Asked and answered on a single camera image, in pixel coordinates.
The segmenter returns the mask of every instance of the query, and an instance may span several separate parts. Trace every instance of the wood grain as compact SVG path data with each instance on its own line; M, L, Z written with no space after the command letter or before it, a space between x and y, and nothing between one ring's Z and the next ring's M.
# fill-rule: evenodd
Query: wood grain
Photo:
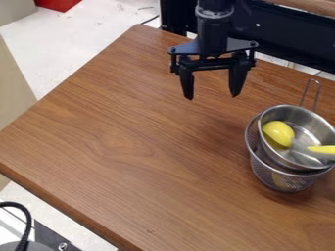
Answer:
M265 0L266 2L285 5L316 13L323 16L335 17L335 0Z
M243 138L311 76L258 61L233 99L226 71L197 73L190 102L168 71L183 41L133 27L0 133L0 172L123 250L333 250L335 174L272 192ZM322 82L334 124L335 85Z

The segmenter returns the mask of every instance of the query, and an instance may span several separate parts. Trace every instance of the floor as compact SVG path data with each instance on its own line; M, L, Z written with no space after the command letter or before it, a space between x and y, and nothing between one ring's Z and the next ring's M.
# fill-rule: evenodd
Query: floor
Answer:
M66 13L39 8L33 15L0 27L0 33L34 94L41 99L130 27L155 17L159 13L158 2L83 0ZM160 20L155 19L147 25L159 27ZM258 57L289 65L287 61L270 56L258 54ZM295 68L335 79L334 75L315 69L299 65ZM0 176L0 187L6 184L4 182L6 180ZM82 250L116 250L13 182L2 191L0 189L0 198L25 204L38 220Z

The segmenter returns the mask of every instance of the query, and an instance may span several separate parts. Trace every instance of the yellow spoon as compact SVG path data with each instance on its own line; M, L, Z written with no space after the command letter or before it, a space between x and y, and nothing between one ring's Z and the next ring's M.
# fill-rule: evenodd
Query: yellow spoon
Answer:
M262 131L273 141L287 148L292 145L292 139L295 138L294 130L281 121L266 123L263 125Z
M269 143L274 141L275 143L284 146L291 147L301 153L313 156L318 159L335 160L335 145L324 145L324 146L306 146L299 142L295 138L294 130L284 122L272 121L266 123L262 127L263 133L270 138Z

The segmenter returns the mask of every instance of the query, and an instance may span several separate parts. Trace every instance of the bowl handle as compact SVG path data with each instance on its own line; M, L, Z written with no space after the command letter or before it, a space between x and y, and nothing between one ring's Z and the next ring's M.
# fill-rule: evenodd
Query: bowl handle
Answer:
M317 91L316 91L316 95L315 95L315 99L314 99L314 106L313 106L313 109L312 109L315 112L316 108L317 108L318 98L319 98L319 95L320 95L320 92L321 92L321 87L322 87L321 83L319 81L317 81L316 79L311 78L306 83L306 87L305 87L302 99L300 100L299 106L303 107L306 96L309 92L309 89L310 89L310 86L311 86L312 82L314 82L317 86Z

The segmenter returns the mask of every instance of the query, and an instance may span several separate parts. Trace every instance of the metal bowl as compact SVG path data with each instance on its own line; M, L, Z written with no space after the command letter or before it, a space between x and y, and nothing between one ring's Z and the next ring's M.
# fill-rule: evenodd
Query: metal bowl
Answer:
M335 129L322 116L299 106L278 105L262 112L258 120L261 143L266 154L277 164L294 170L322 170L335 165L333 161L321 160L307 155L293 154L285 149L269 143L262 131L262 126L271 121L282 121L288 124L296 134L296 139L309 145L335 145Z
M332 170L295 171L282 168L272 161L261 145L257 121L254 117L245 130L245 140L250 153L250 163L255 176L267 187L280 192L299 192L312 186L321 176Z

